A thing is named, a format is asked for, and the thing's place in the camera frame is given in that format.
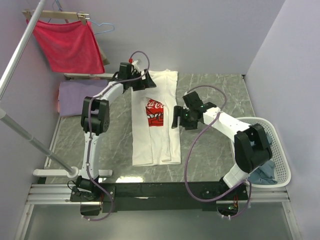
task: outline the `coca-cola logo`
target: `coca-cola logo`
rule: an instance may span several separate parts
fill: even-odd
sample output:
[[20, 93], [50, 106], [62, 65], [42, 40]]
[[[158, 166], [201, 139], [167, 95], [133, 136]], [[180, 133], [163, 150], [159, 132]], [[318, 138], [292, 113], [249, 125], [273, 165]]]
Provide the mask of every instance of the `coca-cola logo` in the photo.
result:
[[164, 125], [164, 105], [161, 102], [150, 99], [145, 106], [149, 127]]

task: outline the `metal pole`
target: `metal pole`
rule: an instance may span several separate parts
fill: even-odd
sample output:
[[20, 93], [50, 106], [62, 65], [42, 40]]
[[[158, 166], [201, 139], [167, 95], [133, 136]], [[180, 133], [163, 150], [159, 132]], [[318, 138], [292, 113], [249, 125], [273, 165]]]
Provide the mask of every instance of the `metal pole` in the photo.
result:
[[0, 120], [5, 123], [8, 127], [14, 130], [17, 134], [26, 139], [31, 145], [37, 148], [40, 152], [45, 154], [48, 158], [56, 161], [61, 165], [68, 173], [74, 174], [75, 170], [66, 164], [60, 157], [58, 157], [55, 153], [53, 153], [50, 149], [48, 149], [43, 143], [41, 143], [38, 139], [36, 139], [33, 135], [27, 132], [22, 126], [15, 122], [11, 117], [5, 114], [3, 117], [1, 116], [0, 109]]
[[0, 100], [2, 99], [4, 93], [5, 93], [5, 90], [8, 86], [8, 83], [16, 69], [16, 66], [18, 65], [18, 62], [21, 58], [21, 55], [22, 53], [24, 52], [25, 50], [25, 47], [28, 43], [28, 40], [36, 26], [36, 23], [45, 7], [45, 4], [46, 4], [46, 1], [47, 0], [40, 0], [38, 6], [36, 7], [21, 39], [20, 39], [20, 42], [18, 44], [18, 46], [16, 47], [8, 65], [6, 66], [6, 69], [4, 70], [4, 73], [0, 79]]

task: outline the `marble tabletop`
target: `marble tabletop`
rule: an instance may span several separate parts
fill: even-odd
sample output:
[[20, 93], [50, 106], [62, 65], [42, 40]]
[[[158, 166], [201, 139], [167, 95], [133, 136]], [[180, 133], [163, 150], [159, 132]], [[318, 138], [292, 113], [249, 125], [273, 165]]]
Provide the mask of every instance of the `marble tabletop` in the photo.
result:
[[[238, 117], [252, 117], [254, 111], [243, 77], [240, 74], [182, 74], [178, 75], [176, 90], [177, 104], [183, 106], [184, 93], [198, 85], [214, 85], [222, 89], [228, 102], [224, 109], [227, 114]], [[203, 102], [218, 106], [223, 96], [212, 88], [198, 88], [197, 93]], [[63, 118], [56, 140], [54, 152], [71, 166], [81, 168], [85, 137], [80, 124], [80, 116]], [[205, 126], [198, 124], [196, 130], [180, 128], [181, 164], [158, 166], [132, 166], [132, 122], [131, 91], [118, 97], [110, 107], [110, 127], [103, 139], [99, 164], [100, 169], [111, 169], [113, 175], [107, 182], [182, 182], [184, 165], [192, 141]], [[233, 166], [229, 139], [216, 129], [205, 132], [193, 148], [187, 178], [195, 181], [218, 181]], [[51, 169], [60, 169], [52, 161]], [[67, 178], [50, 177], [48, 184], [66, 183]]]

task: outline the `purple cloth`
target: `purple cloth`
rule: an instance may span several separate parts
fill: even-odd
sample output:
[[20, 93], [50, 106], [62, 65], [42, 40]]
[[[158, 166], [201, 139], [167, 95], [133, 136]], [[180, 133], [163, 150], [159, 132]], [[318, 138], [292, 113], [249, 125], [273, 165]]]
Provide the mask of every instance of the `purple cloth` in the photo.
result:
[[93, 97], [108, 85], [108, 80], [71, 80], [62, 81], [59, 87], [60, 116], [82, 114], [85, 97]]

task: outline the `white laundry basket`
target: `white laundry basket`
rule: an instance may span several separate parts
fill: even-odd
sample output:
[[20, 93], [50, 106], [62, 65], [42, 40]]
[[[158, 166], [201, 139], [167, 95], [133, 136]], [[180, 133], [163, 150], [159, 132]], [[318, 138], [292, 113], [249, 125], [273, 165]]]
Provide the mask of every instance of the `white laundry basket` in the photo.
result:
[[[285, 152], [281, 146], [279, 137], [277, 135], [275, 127], [268, 121], [260, 117], [238, 117], [238, 120], [247, 123], [247, 124], [260, 124], [264, 130], [270, 135], [272, 138], [271, 151], [272, 151], [272, 160], [275, 163], [274, 168], [274, 177], [277, 181], [277, 184], [272, 185], [260, 185], [260, 184], [252, 184], [255, 188], [280, 188], [286, 186], [291, 180], [291, 171], [287, 162], [287, 158]], [[235, 161], [235, 147], [232, 141], [232, 154], [233, 160]]]

